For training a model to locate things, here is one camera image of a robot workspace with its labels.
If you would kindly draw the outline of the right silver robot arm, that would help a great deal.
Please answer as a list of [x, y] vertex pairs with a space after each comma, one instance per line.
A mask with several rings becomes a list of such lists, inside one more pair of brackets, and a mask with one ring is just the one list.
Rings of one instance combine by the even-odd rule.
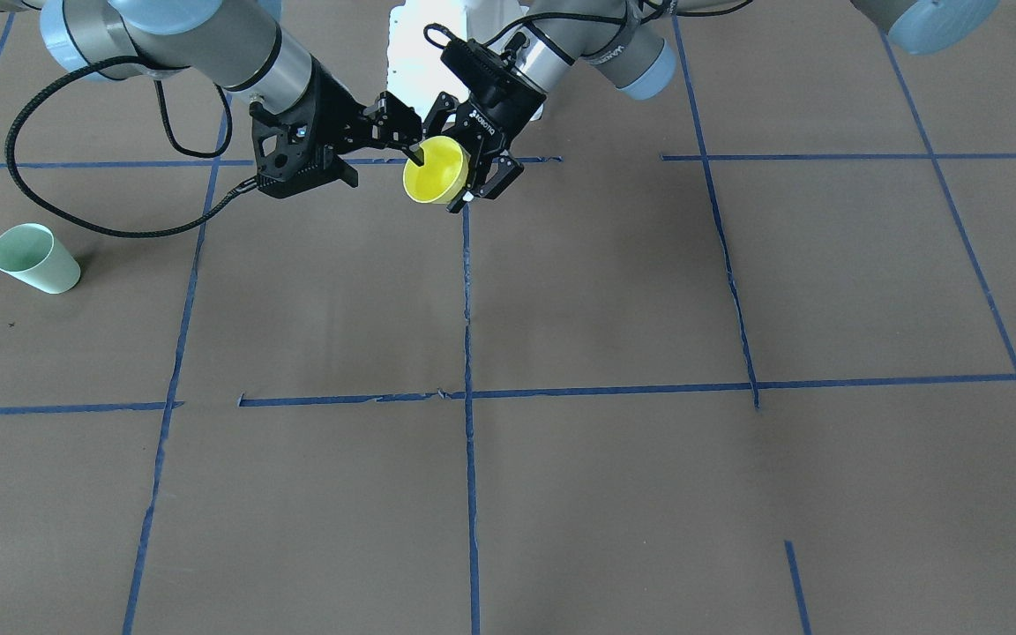
[[416, 154], [421, 119], [396, 96], [359, 103], [258, 1], [45, 1], [41, 38], [62, 67], [112, 60], [103, 78], [198, 70], [250, 105], [258, 173], [355, 184], [363, 148]]

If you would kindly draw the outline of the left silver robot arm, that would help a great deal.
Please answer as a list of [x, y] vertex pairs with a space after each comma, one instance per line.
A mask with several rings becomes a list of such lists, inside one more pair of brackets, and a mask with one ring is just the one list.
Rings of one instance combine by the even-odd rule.
[[441, 64], [468, 91], [464, 100], [441, 93], [424, 121], [427, 138], [454, 140], [465, 162], [462, 181], [431, 204], [459, 213], [475, 198], [499, 197], [523, 173], [512, 141], [573, 65], [587, 64], [618, 92], [649, 100], [666, 88], [676, 68], [675, 51], [653, 31], [653, 21], [719, 17], [737, 8], [729, 1], [700, 1], [692, 11], [680, 1], [534, 1], [484, 40], [427, 25], [424, 39], [443, 35]]

